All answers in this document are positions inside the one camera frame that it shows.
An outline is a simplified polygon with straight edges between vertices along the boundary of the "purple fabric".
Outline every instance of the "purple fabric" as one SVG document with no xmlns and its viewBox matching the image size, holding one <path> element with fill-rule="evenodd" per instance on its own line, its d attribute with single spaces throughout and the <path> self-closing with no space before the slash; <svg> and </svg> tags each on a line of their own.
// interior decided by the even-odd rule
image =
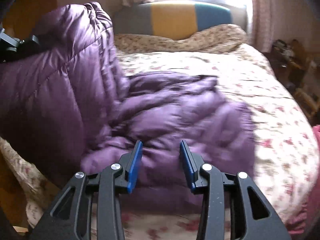
<svg viewBox="0 0 320 240">
<path fill-rule="evenodd" d="M 122 74 L 112 23 L 98 3 L 68 5 L 33 31 L 47 51 L 0 68 L 0 135 L 62 187 L 79 170 L 97 173 L 136 140 L 142 166 L 125 210 L 198 212 L 179 143 L 221 171 L 253 176 L 254 125 L 244 103 L 216 89 L 217 78 L 153 72 Z"/>
</svg>

